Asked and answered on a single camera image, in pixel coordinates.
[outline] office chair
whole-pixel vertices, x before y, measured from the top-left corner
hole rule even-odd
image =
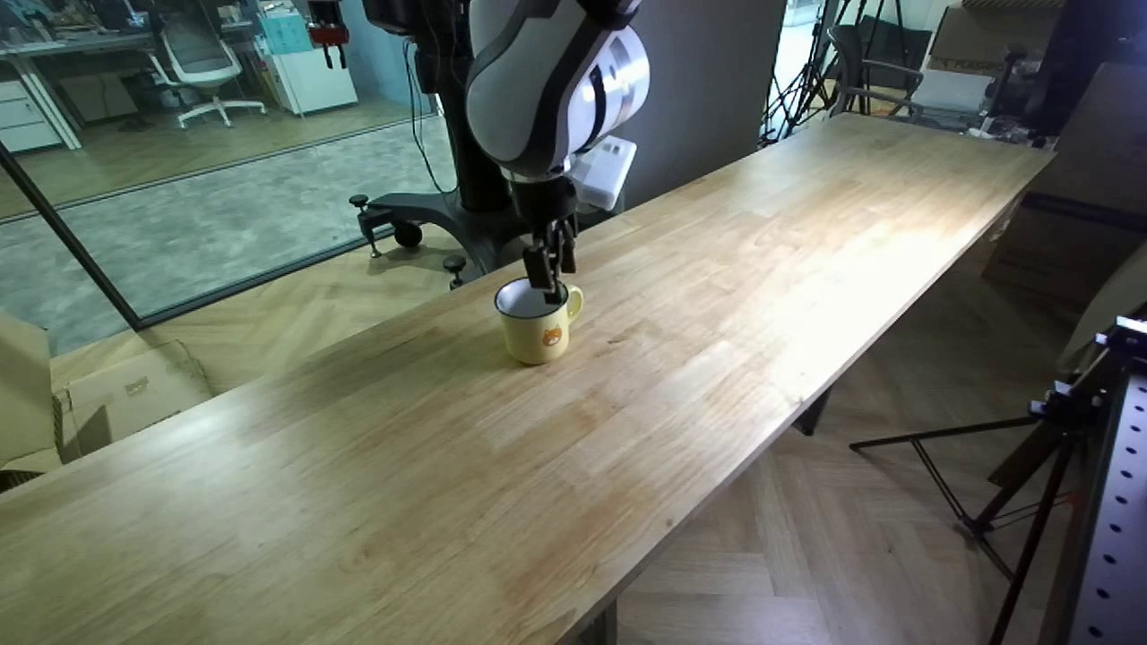
[[[884,114],[912,108],[912,93],[923,85],[923,60],[927,34],[912,34],[880,18],[832,30],[835,46],[835,108],[870,114],[874,105]]]
[[[477,148],[465,121],[471,25],[465,0],[366,0],[366,18],[417,46],[417,79],[436,93],[457,158],[458,189],[448,194],[354,194],[360,231],[377,251],[377,231],[392,225],[403,249],[420,249],[422,222],[452,233],[465,263],[448,263],[457,287],[516,257],[526,225],[512,213],[503,170]]]
[[[189,119],[201,119],[210,110],[227,126],[233,126],[230,110],[263,110],[264,114],[263,101],[227,101],[221,98],[221,85],[239,79],[244,68],[239,68],[238,54],[215,37],[210,22],[206,18],[206,11],[196,3],[164,0],[164,3],[155,3],[155,18],[157,18],[157,46],[175,76],[172,79],[167,68],[151,54],[157,82],[167,91],[189,85],[189,91],[209,93],[206,105],[179,110],[179,119],[175,119],[179,128],[188,128]]]

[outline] wooden table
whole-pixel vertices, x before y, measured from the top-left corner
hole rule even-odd
[[[1042,163],[816,121],[583,233],[558,365],[503,357],[512,267],[32,482],[3,642],[558,642]]]

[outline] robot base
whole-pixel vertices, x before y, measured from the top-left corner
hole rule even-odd
[[[457,271],[457,287],[471,285],[498,267],[510,267],[520,257],[520,238],[526,233],[516,222],[516,213],[492,213],[492,214],[471,214],[458,206],[458,194],[383,194],[383,196],[366,196],[354,194],[353,206],[360,209],[360,231],[361,239],[380,256],[377,249],[377,231],[392,225],[397,249],[417,251],[422,245],[422,222],[442,225],[452,233],[465,263],[448,263],[448,271]]]

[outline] chair wheel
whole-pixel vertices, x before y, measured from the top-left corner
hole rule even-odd
[[[393,222],[393,239],[397,249],[417,251],[422,245],[422,225]]]

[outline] white cabinet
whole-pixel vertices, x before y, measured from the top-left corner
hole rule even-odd
[[[276,79],[283,85],[288,110],[307,114],[328,110],[339,105],[360,105],[353,73],[337,64],[328,68],[323,49],[298,49],[298,54],[264,54],[276,68]]]
[[[0,140],[7,152],[59,148],[59,128],[19,79],[0,82]]]

